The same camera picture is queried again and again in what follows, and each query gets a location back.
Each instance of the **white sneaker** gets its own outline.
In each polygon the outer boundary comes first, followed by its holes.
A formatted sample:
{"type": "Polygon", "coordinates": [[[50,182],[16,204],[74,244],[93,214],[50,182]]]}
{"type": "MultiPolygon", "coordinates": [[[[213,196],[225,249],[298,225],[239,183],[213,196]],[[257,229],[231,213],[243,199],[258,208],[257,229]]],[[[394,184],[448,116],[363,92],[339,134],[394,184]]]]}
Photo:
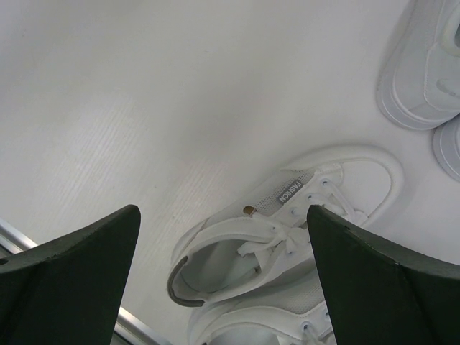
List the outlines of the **white sneaker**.
{"type": "Polygon", "coordinates": [[[277,278],[274,283],[297,279],[297,272],[304,275],[315,267],[305,230],[310,205],[324,205],[365,227],[385,212],[402,186],[400,163],[376,147],[310,153],[179,240],[169,295],[180,305],[199,307],[277,278]]]}
{"type": "Polygon", "coordinates": [[[189,345],[336,345],[316,270],[283,287],[193,311],[189,345]]]}
{"type": "Polygon", "coordinates": [[[460,117],[436,130],[433,149],[441,167],[453,179],[460,182],[460,117]]]}
{"type": "Polygon", "coordinates": [[[383,70],[377,103],[409,129],[431,129],[460,113],[460,0],[417,0],[383,70]]]}

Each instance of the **shoe tongue label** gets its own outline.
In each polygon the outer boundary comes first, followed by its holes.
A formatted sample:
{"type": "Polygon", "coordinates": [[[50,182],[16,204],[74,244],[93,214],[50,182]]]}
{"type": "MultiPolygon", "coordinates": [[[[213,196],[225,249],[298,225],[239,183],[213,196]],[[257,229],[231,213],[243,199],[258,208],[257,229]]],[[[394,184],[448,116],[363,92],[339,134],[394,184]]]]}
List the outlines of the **shoe tongue label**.
{"type": "Polygon", "coordinates": [[[286,204],[300,189],[302,189],[303,183],[299,180],[294,180],[284,191],[279,194],[276,198],[281,205],[286,204]]]}

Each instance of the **metal bar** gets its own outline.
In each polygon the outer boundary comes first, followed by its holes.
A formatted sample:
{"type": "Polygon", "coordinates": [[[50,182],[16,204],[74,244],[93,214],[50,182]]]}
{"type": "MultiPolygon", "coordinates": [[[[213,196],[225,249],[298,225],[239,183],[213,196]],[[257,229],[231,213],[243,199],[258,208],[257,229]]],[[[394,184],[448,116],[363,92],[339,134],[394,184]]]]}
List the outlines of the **metal bar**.
{"type": "MultiPolygon", "coordinates": [[[[17,254],[36,247],[37,244],[0,218],[0,246],[10,254],[17,254]]],[[[119,310],[114,331],[131,345],[171,345],[124,308],[119,310]]]]}

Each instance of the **shoe sole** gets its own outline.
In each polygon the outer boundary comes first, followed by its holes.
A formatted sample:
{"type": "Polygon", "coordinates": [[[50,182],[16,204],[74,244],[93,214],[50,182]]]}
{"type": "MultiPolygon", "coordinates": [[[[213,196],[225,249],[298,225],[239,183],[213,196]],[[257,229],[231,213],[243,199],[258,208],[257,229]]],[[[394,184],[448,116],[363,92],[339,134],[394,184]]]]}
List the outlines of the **shoe sole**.
{"type": "Polygon", "coordinates": [[[460,152],[456,142],[460,119],[440,126],[433,136],[433,151],[439,165],[454,180],[460,182],[460,152]]]}
{"type": "Polygon", "coordinates": [[[414,130],[428,130],[436,128],[447,120],[442,121],[427,121],[420,118],[410,109],[404,107],[396,94],[396,87],[394,85],[394,77],[398,62],[403,53],[405,42],[407,41],[413,26],[416,24],[414,20],[414,13],[417,4],[414,6],[413,12],[410,15],[409,25],[405,28],[405,32],[400,38],[395,51],[388,59],[379,79],[377,88],[377,105],[380,111],[394,124],[399,127],[414,130]]]}

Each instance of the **white shoelace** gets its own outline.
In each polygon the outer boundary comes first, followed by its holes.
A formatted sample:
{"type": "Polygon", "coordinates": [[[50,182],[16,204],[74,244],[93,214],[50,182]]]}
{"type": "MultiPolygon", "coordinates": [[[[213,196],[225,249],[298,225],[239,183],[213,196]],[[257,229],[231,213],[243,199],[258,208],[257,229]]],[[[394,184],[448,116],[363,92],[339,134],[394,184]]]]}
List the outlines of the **white shoelace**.
{"type": "MultiPolygon", "coordinates": [[[[322,180],[321,184],[324,188],[327,188],[330,191],[332,196],[337,200],[338,205],[332,203],[327,197],[320,193],[308,195],[308,201],[312,205],[324,206],[347,221],[354,223],[357,218],[356,211],[350,202],[344,197],[339,188],[330,180],[322,180]]],[[[286,226],[279,221],[258,213],[257,211],[255,211],[251,217],[269,224],[273,228],[273,238],[268,243],[246,242],[238,249],[238,253],[242,257],[246,254],[261,252],[266,249],[276,247],[281,242],[286,243],[286,251],[288,254],[292,254],[298,247],[304,247],[308,244],[305,229],[286,226]]]]}
{"type": "Polygon", "coordinates": [[[313,334],[310,329],[310,327],[304,328],[303,333],[306,334],[307,336],[307,341],[305,342],[305,345],[325,345],[322,341],[318,339],[318,337],[313,334]]]}

